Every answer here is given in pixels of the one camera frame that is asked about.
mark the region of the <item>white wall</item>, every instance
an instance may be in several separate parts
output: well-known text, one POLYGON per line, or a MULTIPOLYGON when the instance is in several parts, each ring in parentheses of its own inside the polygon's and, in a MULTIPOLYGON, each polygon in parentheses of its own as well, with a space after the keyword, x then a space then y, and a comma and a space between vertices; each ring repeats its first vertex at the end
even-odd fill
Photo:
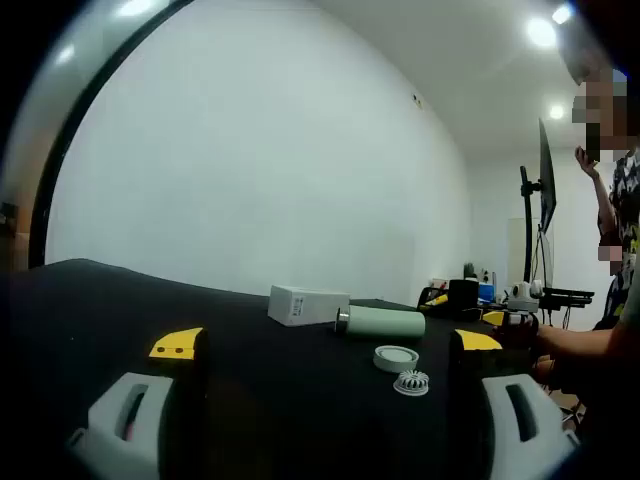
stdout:
MULTIPOLYGON (((589 330, 602 318, 612 279, 609 263, 598 261, 598 202, 593 183, 580 170, 573 152, 555 150, 551 155, 557 196, 552 221, 553 286, 595 292, 591 305, 585 309, 574 308, 571 312, 570 328, 589 330)), ((530 180, 538 179, 538 152, 487 161, 477 159, 470 165, 472 258, 479 265, 496 270, 500 291, 507 287, 507 222, 510 218, 524 218, 520 165, 527 167, 530 180)), ((603 161, 598 167, 607 186, 612 179, 613 166, 613 163, 603 161)), ((538 194, 532 196, 532 214, 540 215, 538 194)), ((554 325, 561 324, 563 315, 564 311, 554 313, 554 325)))
POLYGON ((304 1, 196 1, 91 105, 46 261, 414 303, 429 278, 460 275, 470 229, 463 159, 415 92, 304 1))

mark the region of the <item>black table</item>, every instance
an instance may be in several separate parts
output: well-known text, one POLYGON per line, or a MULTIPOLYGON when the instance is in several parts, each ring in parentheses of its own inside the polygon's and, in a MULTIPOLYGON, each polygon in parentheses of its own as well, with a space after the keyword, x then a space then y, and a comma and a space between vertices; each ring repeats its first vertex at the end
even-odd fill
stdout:
MULTIPOLYGON (((449 334, 488 326, 428 319, 423 339, 404 344, 420 354, 418 369, 431 379, 429 393, 412 398, 395 392, 395 375, 372 364, 384 339, 336 337, 326 324, 284 327, 267 317, 267 305, 267 297, 88 260, 15 274, 11 382, 23 415, 16 422, 40 425, 40 446, 60 445, 157 339, 204 326, 211 343, 208 467, 216 478, 326 478, 354 468, 360 478, 445 476, 449 334)), ((33 442, 32 433, 25 437, 33 442)))

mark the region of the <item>white ceiling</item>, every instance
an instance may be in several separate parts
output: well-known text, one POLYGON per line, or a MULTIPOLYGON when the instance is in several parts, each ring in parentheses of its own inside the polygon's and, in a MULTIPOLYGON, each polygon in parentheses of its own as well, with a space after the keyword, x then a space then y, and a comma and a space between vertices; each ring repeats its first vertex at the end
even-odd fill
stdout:
POLYGON ((579 87, 556 49, 531 44, 542 0, 314 0, 381 51, 418 88, 468 161, 537 152, 542 118, 552 148, 584 142, 571 123, 579 87), (549 118, 552 104, 561 120, 549 118))

